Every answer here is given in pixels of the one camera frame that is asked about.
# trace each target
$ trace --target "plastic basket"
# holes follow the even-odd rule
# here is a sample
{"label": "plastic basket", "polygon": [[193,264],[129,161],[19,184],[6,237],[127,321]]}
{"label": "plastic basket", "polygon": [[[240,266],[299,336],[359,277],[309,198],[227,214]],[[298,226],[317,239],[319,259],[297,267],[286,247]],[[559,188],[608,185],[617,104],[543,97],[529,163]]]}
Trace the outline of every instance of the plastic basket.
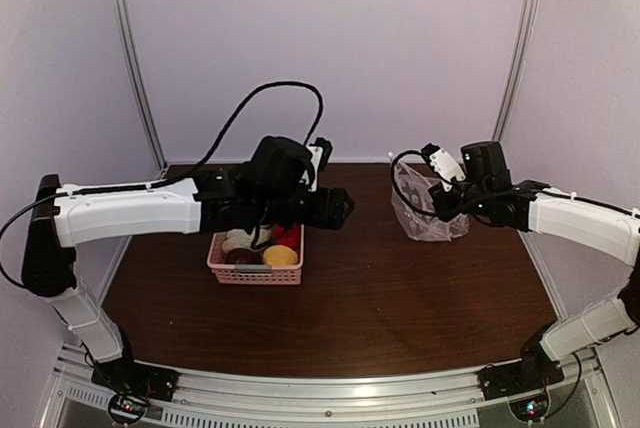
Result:
{"label": "plastic basket", "polygon": [[304,226],[300,227],[298,264],[290,266],[225,265],[222,243],[225,233],[216,233],[211,240],[207,265],[220,283],[234,285],[299,285],[304,262]]}

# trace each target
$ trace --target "brown ball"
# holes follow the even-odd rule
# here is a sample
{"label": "brown ball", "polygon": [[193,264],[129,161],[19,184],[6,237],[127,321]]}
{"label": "brown ball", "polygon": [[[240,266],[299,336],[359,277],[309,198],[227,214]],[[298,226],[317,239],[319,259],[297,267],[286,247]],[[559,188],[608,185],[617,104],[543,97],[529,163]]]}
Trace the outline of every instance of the brown ball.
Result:
{"label": "brown ball", "polygon": [[257,251],[236,248],[227,253],[224,262],[226,265],[261,265],[262,258]]}

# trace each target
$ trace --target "red ball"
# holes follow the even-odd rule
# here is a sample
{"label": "red ball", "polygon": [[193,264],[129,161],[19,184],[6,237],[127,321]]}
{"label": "red ball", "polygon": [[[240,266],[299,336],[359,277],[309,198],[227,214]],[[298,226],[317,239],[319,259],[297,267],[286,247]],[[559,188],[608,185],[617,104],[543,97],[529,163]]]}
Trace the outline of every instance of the red ball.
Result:
{"label": "red ball", "polygon": [[297,250],[300,248],[300,225],[293,225],[288,230],[276,225],[273,228],[272,239],[276,245],[288,246],[292,250]]}

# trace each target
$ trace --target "white backdrop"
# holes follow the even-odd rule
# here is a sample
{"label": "white backdrop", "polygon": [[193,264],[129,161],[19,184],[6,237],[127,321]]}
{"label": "white backdrop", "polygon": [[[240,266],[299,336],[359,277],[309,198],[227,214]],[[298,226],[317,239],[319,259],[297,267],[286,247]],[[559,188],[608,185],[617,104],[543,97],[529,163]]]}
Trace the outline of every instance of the white backdrop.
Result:
{"label": "white backdrop", "polygon": [[[0,0],[0,221],[31,203],[40,177],[101,184],[157,175],[140,124],[113,0]],[[19,278],[28,217],[2,240]],[[100,291],[119,240],[81,246]],[[43,300],[0,279],[0,425],[32,428],[65,329]]]}
{"label": "white backdrop", "polygon": [[[522,0],[129,0],[150,105],[170,162],[194,161],[257,85],[316,84],[334,160],[385,161],[427,142],[490,138]],[[313,95],[265,93],[218,160],[264,134],[302,137]]]}
{"label": "white backdrop", "polygon": [[[505,139],[514,180],[640,208],[640,0],[540,0]],[[535,238],[569,313],[624,283],[629,268]],[[640,412],[640,334],[599,349],[624,426]]]}

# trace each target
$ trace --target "plastic bag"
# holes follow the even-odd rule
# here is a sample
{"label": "plastic bag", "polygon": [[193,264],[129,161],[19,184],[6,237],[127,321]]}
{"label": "plastic bag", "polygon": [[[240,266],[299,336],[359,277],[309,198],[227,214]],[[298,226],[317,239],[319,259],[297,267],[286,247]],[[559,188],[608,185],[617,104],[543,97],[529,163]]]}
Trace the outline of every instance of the plastic bag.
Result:
{"label": "plastic bag", "polygon": [[[429,188],[440,180],[427,178],[402,162],[399,162],[395,167],[395,177],[398,188],[414,206],[434,211]],[[395,190],[392,190],[391,193],[391,204],[404,232],[412,240],[451,241],[469,233],[469,217],[467,215],[458,215],[447,223],[437,218],[419,215],[404,204]]]}

